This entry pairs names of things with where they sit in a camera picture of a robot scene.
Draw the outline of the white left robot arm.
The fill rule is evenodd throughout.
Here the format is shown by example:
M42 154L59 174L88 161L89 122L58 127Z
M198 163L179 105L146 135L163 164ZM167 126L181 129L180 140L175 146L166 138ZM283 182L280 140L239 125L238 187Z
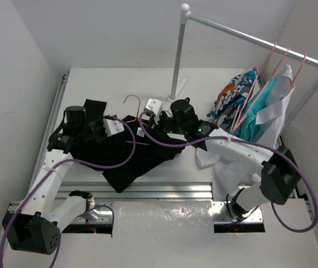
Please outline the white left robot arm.
M85 142L106 138L103 116L106 103L86 100L82 106L68 106L62 119L49 137L47 151L30 192L14 212L2 220L3 243L15 251L52 254L58 247L63 230L90 207L92 195L72 191L54 208L54 201L75 159L72 153Z

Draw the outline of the pink wire hanger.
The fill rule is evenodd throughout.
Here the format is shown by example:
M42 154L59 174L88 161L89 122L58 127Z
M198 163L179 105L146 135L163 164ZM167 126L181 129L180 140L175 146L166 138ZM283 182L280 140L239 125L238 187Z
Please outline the pink wire hanger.
M140 98L139 98L137 95L135 95L135 94L129 94L129 95L127 95L127 96L125 97L124 101L123 101L123 104L125 104L126 101L127 101L127 99L130 98L130 97L136 98L136 100L138 101L138 105L137 105L137 110L136 110L136 116L135 116L134 119L132 119L132 120L125 121L126 123L131 123L131 122L136 122L136 121L138 121L139 109L140 109L140 107L141 107L141 100L140 100ZM144 145L144 146L148 146L148 145L149 145L148 143L141 143L141 142L139 142L138 144L139 144L139 145Z

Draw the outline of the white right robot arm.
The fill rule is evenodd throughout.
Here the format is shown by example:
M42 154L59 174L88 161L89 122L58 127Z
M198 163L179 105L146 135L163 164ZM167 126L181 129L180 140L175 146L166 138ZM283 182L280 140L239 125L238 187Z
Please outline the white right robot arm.
M144 114L150 117L149 128L156 133L183 135L184 147L193 146L206 152L241 164L248 168L260 181L247 188L238 188L233 180L219 176L219 181L227 193L234 193L226 199L227 213L237 222L244 215L262 204L284 205L301 177L290 150L284 146L273 149L257 143L235 138L216 125L199 120L189 99L179 99L171 104L172 116L162 115L162 103L158 99L149 99Z

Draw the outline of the black shirt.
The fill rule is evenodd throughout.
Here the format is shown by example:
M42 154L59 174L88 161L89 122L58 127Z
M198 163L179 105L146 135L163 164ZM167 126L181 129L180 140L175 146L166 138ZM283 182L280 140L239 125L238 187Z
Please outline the black shirt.
M140 132L138 121L127 123L129 130L101 141L84 141L82 131L85 124L90 119L104 115L106 106L105 102L88 99L83 106L67 107L65 130L79 135L76 145L70 151L73 158L94 164L93 169L101 171L116 192L121 193L138 177L163 162L173 160L182 152L183 148L177 147L182 144L181 140L149 130L156 140L174 145L173 148L160 146ZM122 120L125 122L132 119L134 116L128 114Z

